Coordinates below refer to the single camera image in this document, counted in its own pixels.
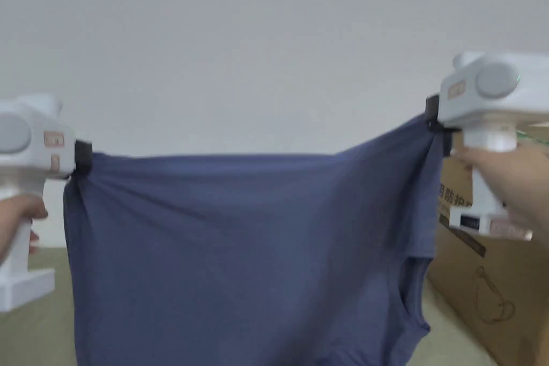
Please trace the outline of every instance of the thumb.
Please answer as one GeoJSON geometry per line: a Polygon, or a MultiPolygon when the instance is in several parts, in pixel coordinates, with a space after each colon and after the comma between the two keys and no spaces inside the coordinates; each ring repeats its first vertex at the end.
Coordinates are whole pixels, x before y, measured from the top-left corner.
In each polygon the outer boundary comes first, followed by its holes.
{"type": "Polygon", "coordinates": [[[46,206],[42,199],[31,194],[18,195],[7,199],[10,209],[16,211],[16,215],[28,219],[45,219],[48,216],[46,206]]]}
{"type": "Polygon", "coordinates": [[[482,168],[497,160],[501,153],[490,152],[483,148],[463,147],[460,150],[452,150],[452,156],[471,166],[482,168]]]}

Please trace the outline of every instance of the gripper handle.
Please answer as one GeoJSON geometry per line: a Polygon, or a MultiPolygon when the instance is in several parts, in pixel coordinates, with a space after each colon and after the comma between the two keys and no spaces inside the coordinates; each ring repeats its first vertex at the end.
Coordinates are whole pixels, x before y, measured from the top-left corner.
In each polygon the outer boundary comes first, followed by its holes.
{"type": "MultiPolygon", "coordinates": [[[[33,193],[42,197],[45,179],[17,179],[3,177],[0,200],[21,193],[33,193]]],[[[32,223],[23,220],[15,233],[8,252],[0,266],[0,312],[8,312],[27,302],[52,292],[55,288],[54,271],[50,269],[28,271],[28,243],[32,223]]]]}
{"type": "MultiPolygon", "coordinates": [[[[479,122],[463,128],[465,147],[484,148],[491,152],[510,152],[517,148],[516,124],[479,122]]],[[[473,205],[451,207],[450,225],[464,231],[490,237],[529,241],[532,232],[512,225],[503,203],[490,190],[478,170],[473,170],[473,205]]]]}

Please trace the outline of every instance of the circular gray cap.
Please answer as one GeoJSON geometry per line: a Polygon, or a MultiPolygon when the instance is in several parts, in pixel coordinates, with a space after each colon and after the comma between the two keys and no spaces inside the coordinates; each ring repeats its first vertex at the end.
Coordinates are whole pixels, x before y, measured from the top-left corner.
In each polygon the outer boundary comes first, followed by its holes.
{"type": "Polygon", "coordinates": [[[479,94],[489,99],[500,99],[517,88],[518,69],[508,63],[489,63],[477,74],[479,94]]]}
{"type": "Polygon", "coordinates": [[[0,115],[0,154],[13,154],[23,151],[31,142],[31,130],[25,120],[18,115],[0,115]]]}

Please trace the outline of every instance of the cardboard box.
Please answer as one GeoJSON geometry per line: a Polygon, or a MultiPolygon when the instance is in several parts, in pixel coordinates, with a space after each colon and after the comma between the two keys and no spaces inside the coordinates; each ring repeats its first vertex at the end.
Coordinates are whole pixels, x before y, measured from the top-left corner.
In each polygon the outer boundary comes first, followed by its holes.
{"type": "MultiPolygon", "coordinates": [[[[522,131],[549,140],[549,128],[522,131]]],[[[454,146],[461,144],[455,135],[454,146]]],[[[502,366],[549,365],[549,249],[535,238],[506,241],[449,228],[450,205],[471,201],[471,171],[445,159],[428,277],[502,366]]]]}

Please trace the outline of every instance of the beige floor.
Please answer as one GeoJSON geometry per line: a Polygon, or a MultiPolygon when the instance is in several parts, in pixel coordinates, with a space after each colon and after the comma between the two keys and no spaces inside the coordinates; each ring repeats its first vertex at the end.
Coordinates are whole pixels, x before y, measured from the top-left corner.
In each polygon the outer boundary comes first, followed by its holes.
{"type": "MultiPolygon", "coordinates": [[[[66,251],[42,250],[31,258],[31,267],[54,267],[56,289],[37,302],[0,315],[0,364],[75,366],[66,251]]],[[[433,332],[421,342],[409,365],[496,365],[429,284],[424,291],[424,312],[433,332]]]]}

